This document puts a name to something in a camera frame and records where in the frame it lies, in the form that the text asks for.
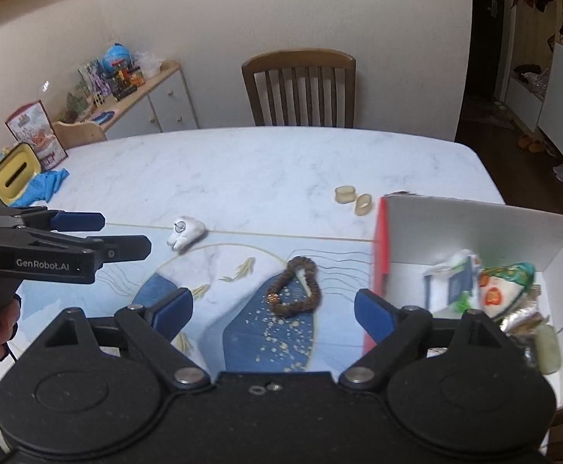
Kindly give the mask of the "person's left hand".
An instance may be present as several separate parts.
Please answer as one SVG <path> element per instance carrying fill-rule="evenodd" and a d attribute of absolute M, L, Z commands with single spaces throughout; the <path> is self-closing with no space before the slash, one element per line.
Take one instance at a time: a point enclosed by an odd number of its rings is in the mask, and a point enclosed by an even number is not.
<path fill-rule="evenodd" d="M 0 310 L 0 362 L 8 355 L 7 342 L 16 334 L 20 311 L 21 300 L 18 295 L 15 295 L 12 302 Z"/>

